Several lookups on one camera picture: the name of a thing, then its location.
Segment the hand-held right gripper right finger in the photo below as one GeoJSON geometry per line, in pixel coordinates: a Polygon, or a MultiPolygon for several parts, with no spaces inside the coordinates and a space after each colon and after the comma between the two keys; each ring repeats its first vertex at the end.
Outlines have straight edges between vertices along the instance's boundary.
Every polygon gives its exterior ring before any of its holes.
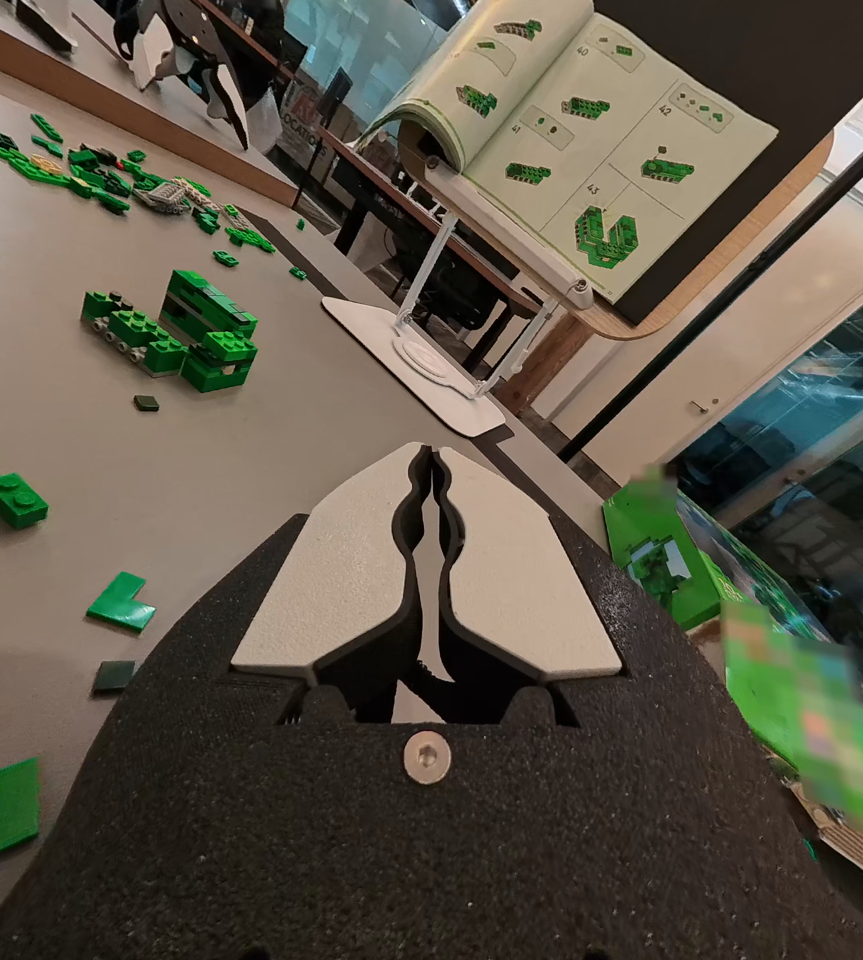
{"type": "Polygon", "coordinates": [[[548,512],[509,480],[442,447],[433,455],[444,563],[441,659],[455,680],[503,665],[550,682],[623,664],[548,512]]]}

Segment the black pole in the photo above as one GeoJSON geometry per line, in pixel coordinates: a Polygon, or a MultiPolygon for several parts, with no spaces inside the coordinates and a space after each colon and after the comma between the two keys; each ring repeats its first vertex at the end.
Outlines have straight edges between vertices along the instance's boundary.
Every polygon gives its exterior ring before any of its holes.
{"type": "Polygon", "coordinates": [[[863,152],[843,169],[764,249],[658,352],[557,453],[569,463],[684,354],[750,287],[863,180],[863,152]]]}

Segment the white printed sign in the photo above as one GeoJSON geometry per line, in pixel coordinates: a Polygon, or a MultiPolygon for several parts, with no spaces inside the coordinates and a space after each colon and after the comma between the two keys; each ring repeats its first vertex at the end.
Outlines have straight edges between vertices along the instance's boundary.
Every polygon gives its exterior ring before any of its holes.
{"type": "Polygon", "coordinates": [[[280,103],[281,135],[277,147],[303,168],[308,166],[318,145],[320,99],[318,87],[294,78],[280,103]]]}

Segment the brown table black legs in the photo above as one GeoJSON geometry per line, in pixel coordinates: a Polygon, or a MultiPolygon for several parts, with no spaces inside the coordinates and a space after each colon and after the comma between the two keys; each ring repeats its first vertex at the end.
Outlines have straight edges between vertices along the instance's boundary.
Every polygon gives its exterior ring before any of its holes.
{"type": "MultiPolygon", "coordinates": [[[[332,177],[353,198],[334,246],[349,256],[371,215],[396,242],[403,244],[403,250],[395,248],[390,258],[399,263],[401,276],[406,281],[414,280],[420,261],[444,223],[443,216],[434,213],[431,193],[403,167],[398,166],[396,177],[390,177],[329,130],[320,127],[319,132],[322,145],[334,152],[332,177]]],[[[484,333],[462,362],[466,371],[475,373],[486,362],[486,355],[510,322],[515,318],[525,321],[534,318],[540,300],[537,294],[513,286],[518,270],[467,226],[454,229],[441,258],[464,261],[499,291],[499,300],[482,327],[484,333]]]]}

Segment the pile of loose toy bricks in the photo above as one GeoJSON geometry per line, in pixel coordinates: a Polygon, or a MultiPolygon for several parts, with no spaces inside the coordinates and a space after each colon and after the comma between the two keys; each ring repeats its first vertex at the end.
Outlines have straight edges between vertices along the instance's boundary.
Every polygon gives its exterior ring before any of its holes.
{"type": "Polygon", "coordinates": [[[161,215],[189,215],[209,236],[222,231],[234,247],[275,254],[271,241],[236,206],[216,202],[207,187],[185,176],[153,174],[144,166],[147,155],[142,150],[118,157],[86,144],[64,149],[60,133],[43,115],[31,113],[30,120],[37,129],[30,141],[38,152],[23,152],[13,137],[0,130],[0,161],[27,181],[94,199],[116,215],[126,214],[133,202],[161,215]]]}

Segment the black office chair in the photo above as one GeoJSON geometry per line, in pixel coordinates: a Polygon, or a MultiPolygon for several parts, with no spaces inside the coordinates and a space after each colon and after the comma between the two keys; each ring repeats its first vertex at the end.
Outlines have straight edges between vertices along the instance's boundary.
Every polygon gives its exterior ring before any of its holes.
{"type": "Polygon", "coordinates": [[[500,299],[500,291],[464,261],[439,259],[419,294],[413,322],[426,329],[436,316],[464,330],[480,330],[500,299]]]}

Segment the white wedge part black base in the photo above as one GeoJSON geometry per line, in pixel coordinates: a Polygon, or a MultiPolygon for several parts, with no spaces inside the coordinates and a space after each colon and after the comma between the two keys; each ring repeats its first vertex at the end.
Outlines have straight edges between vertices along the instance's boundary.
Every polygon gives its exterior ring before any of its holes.
{"type": "Polygon", "coordinates": [[[71,1],[15,1],[17,21],[54,52],[72,56],[78,42],[72,32],[71,1]]]}

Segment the wooden support panel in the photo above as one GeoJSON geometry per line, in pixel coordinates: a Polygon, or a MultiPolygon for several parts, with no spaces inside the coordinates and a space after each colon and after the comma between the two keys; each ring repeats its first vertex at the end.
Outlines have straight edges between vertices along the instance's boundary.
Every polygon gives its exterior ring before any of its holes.
{"type": "Polygon", "coordinates": [[[583,320],[567,314],[560,318],[524,359],[521,369],[494,391],[496,400],[513,416],[528,409],[570,360],[591,338],[583,320]]]}

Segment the open instruction booklet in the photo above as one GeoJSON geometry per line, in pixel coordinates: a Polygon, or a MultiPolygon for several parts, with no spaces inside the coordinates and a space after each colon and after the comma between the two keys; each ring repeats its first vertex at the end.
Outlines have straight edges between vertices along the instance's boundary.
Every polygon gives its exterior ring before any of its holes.
{"type": "Polygon", "coordinates": [[[354,146],[398,121],[611,304],[777,136],[577,1],[477,3],[354,146]]]}

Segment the L-shaped green tile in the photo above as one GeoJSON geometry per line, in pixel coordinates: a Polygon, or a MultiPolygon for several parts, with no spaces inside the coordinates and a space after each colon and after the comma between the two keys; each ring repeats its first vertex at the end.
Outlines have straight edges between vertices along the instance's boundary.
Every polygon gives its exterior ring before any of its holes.
{"type": "Polygon", "coordinates": [[[147,580],[136,574],[121,571],[91,602],[86,617],[126,630],[142,633],[154,618],[157,608],[138,597],[147,580]]]}

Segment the green toy box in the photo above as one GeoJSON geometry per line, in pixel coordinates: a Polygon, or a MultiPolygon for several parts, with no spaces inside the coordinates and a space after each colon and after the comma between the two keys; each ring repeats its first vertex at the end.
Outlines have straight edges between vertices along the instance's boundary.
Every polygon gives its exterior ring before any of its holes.
{"type": "Polygon", "coordinates": [[[718,643],[726,689],[805,798],[863,834],[863,680],[791,586],[678,492],[662,466],[603,506],[615,564],[698,645],[718,643]]]}

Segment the flat green rectangular tile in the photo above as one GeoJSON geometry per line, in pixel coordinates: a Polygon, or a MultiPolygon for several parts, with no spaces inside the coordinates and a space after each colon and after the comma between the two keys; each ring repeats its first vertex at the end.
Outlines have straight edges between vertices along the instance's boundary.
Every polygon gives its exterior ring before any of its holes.
{"type": "Polygon", "coordinates": [[[0,768],[0,854],[38,837],[40,832],[40,759],[0,768]]]}

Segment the green plate assembly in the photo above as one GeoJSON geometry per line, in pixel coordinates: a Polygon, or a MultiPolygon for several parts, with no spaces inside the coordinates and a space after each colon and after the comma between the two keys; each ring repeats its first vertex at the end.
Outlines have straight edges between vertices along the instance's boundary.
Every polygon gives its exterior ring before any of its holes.
{"type": "Polygon", "coordinates": [[[0,518],[21,530],[44,521],[50,505],[17,473],[0,475],[0,518]]]}

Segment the black and white gripper device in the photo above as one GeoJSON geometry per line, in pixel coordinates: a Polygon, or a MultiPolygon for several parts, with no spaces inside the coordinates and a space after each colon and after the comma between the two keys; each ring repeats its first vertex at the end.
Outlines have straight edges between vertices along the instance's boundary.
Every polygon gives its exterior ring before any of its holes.
{"type": "Polygon", "coordinates": [[[250,149],[237,74],[208,13],[196,2],[137,2],[114,19],[113,39],[138,90],[168,77],[194,78],[209,117],[226,121],[242,150],[250,149]]]}

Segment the black board wooden rim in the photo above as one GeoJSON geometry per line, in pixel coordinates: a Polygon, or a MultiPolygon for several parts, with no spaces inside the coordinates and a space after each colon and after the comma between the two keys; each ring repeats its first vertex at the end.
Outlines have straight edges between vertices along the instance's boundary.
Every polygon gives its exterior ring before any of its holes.
{"type": "MultiPolygon", "coordinates": [[[[863,98],[863,2],[593,2],[776,137],[616,303],[579,317],[611,339],[649,334],[659,307],[863,98]]],[[[401,122],[402,150],[444,153],[401,122]]]]}

